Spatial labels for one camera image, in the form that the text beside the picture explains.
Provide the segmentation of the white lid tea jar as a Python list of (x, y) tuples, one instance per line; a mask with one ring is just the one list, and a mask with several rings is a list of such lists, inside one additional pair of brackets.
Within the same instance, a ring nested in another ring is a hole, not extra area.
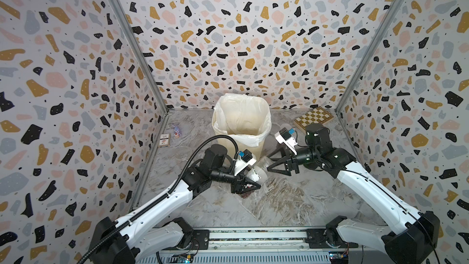
[(268, 179), (268, 172), (265, 167), (253, 166), (246, 172), (245, 177), (261, 187)]

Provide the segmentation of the white jar lid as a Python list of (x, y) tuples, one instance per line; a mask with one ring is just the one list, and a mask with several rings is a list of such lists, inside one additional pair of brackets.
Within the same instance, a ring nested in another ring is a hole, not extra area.
[(272, 165), (274, 162), (267, 156), (263, 156), (260, 158), (256, 165), (257, 165), (257, 174), (261, 177), (267, 177), (268, 176), (268, 167)]

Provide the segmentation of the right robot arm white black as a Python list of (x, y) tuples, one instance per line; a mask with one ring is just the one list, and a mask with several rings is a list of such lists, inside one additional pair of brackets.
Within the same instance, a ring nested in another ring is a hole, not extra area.
[(306, 127), (304, 146), (297, 143), (294, 132), (282, 128), (276, 133), (279, 147), (267, 156), (272, 161), (267, 171), (290, 176), (304, 166), (327, 172), (358, 194), (385, 222), (375, 226), (337, 216), (324, 231), (329, 246), (356, 243), (387, 254), (396, 264), (421, 264), (437, 253), (440, 220), (432, 211), (423, 213), (384, 187), (347, 150), (333, 146), (330, 130), (322, 124)]

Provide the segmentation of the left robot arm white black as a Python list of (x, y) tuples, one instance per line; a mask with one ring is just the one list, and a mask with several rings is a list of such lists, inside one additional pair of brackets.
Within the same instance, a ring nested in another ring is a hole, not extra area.
[(194, 229), (183, 218), (175, 218), (162, 227), (157, 224), (208, 190), (212, 182), (230, 184), (235, 194), (259, 189), (260, 185), (243, 173), (255, 162), (256, 157), (249, 150), (231, 158), (224, 146), (211, 145), (203, 158), (189, 159), (183, 173), (155, 198), (115, 221), (101, 220), (79, 263), (90, 260), (94, 264), (135, 264), (164, 249), (192, 245)]

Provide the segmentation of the wooden chessboard box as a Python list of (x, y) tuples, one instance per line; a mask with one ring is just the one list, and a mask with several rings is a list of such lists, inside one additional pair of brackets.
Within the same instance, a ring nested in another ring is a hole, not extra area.
[(308, 125), (313, 123), (325, 124), (333, 118), (334, 116), (330, 112), (319, 106), (294, 119), (294, 124), (297, 129), (305, 134)]

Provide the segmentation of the small card box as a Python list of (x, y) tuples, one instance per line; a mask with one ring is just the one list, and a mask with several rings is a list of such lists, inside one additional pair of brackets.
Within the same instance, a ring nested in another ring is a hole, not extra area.
[(163, 133), (158, 140), (158, 147), (168, 147), (171, 144), (171, 134)]

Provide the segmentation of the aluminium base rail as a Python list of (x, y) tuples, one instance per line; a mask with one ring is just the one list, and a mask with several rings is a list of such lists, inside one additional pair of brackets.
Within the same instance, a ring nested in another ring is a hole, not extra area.
[(152, 229), (109, 264), (390, 264), (370, 246), (344, 242), (325, 227)]

